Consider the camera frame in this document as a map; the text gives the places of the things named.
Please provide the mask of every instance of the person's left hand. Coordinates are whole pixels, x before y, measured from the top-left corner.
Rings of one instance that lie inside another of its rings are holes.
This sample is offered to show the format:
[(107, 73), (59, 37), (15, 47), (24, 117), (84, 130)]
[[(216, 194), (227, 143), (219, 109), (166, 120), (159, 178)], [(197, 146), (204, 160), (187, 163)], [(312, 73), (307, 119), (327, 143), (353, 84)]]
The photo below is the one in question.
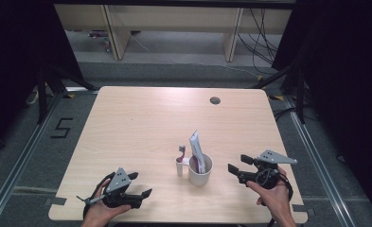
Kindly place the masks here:
[[(100, 186), (95, 197), (99, 197), (102, 194), (103, 187), (108, 185), (109, 181), (110, 179), (106, 180)], [(123, 214), (131, 209), (132, 207), (130, 205), (121, 205), (116, 208), (109, 208), (103, 203), (103, 201), (98, 201), (91, 205), (81, 226), (103, 227), (115, 216)]]

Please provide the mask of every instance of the white cup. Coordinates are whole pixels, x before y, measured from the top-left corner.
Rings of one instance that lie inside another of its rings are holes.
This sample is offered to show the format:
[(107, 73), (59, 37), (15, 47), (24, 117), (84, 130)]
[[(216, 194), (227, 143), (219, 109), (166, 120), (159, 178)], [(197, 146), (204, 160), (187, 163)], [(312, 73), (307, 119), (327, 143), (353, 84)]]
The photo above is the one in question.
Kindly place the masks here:
[(212, 171), (213, 163), (212, 159), (208, 155), (203, 154), (203, 156), (205, 162), (205, 173), (197, 173), (194, 159), (184, 158), (183, 162), (176, 162), (177, 175), (179, 177), (183, 176), (183, 166), (188, 166), (188, 180), (196, 186), (205, 185), (209, 180), (209, 175)]

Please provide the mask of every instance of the human hand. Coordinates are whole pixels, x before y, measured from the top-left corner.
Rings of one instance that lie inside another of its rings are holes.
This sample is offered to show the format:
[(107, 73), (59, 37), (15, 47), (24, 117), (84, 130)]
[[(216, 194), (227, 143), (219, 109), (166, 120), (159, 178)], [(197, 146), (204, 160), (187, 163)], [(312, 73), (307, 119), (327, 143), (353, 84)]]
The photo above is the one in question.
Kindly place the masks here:
[[(279, 172), (286, 176), (286, 171), (281, 167), (278, 168)], [(292, 218), (292, 213), (289, 205), (289, 192), (284, 182), (278, 181), (277, 185), (272, 189), (265, 189), (259, 184), (254, 182), (247, 182), (247, 186), (259, 194), (257, 205), (263, 202), (271, 211), (274, 220), (282, 227), (295, 227), (295, 222)]]
[[(110, 179), (106, 180), (100, 186), (95, 194), (95, 197), (99, 197), (102, 194), (102, 188), (107, 186), (109, 181)], [(91, 205), (81, 226), (103, 227), (115, 216), (123, 214), (131, 209), (132, 207), (130, 205), (121, 205), (116, 208), (109, 208), (103, 203), (103, 201), (98, 201), (97, 203)]]

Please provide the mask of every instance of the gray carpet floor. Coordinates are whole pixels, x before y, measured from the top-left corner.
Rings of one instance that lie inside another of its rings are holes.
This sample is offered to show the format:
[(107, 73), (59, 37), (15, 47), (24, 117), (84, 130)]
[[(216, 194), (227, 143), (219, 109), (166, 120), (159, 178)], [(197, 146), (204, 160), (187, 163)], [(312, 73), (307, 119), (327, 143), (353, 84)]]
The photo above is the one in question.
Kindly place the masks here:
[[(88, 82), (100, 87), (114, 85), (247, 88), (257, 84), (257, 75), (267, 78), (270, 73), (275, 72), (271, 68), (259, 68), (259, 71), (269, 73), (262, 74), (254, 67), (229, 68), (198, 64), (84, 62), (80, 63), (80, 69)], [(266, 87), (265, 91), (268, 96), (280, 94), (281, 82), (280, 79)], [(65, 80), (64, 84), (67, 87), (78, 86), (69, 80)], [(76, 94), (72, 98), (60, 99), (57, 108), (48, 120), (39, 144), (0, 216), (0, 226), (80, 226), (80, 221), (53, 221), (47, 213), (50, 208), (49, 201), (53, 199), (59, 188), (96, 96)], [(287, 108), (284, 101), (270, 100), (270, 104), (273, 111)], [(320, 151), (357, 226), (372, 226), (371, 203), (350, 169), (336, 160), (337, 148), (329, 138), (326, 127), (317, 118), (314, 109), (307, 108), (304, 113), (310, 136)], [(52, 138), (52, 136), (62, 135), (63, 132), (56, 131), (55, 128), (63, 117), (72, 118), (61, 125), (70, 128), (70, 132), (66, 138)], [(0, 148), (0, 186), (25, 148), (36, 127), (37, 120), (38, 106), (35, 104), (23, 109), (11, 125), (4, 138), (6, 146)], [(306, 209), (309, 211), (309, 220), (304, 226), (341, 226), (290, 114), (282, 115), (276, 122), (286, 151), (299, 161), (299, 164), (292, 168)]]

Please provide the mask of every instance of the light wooden tabletop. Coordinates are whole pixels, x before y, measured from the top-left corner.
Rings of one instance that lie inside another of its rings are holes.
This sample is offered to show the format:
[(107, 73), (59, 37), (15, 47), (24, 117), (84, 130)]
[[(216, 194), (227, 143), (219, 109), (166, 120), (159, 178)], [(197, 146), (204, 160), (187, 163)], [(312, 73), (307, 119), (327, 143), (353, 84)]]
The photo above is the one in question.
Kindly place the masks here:
[[(211, 97), (220, 104), (212, 104)], [(178, 177), (178, 147), (197, 130), (203, 153), (213, 160), (206, 185), (197, 187)], [(49, 217), (81, 220), (84, 203), (106, 175), (123, 167), (138, 172), (126, 193), (139, 195), (152, 188), (140, 209), (115, 218), (126, 222), (267, 223), (271, 214), (257, 206), (258, 195), (227, 171), (227, 164), (256, 172), (240, 161), (241, 154), (256, 158), (265, 149), (286, 155), (265, 93), (261, 90), (168, 87), (103, 87), (84, 126), (62, 179)], [(290, 165), (294, 195), (291, 204), (303, 205)], [(297, 223), (307, 213), (292, 212)]]

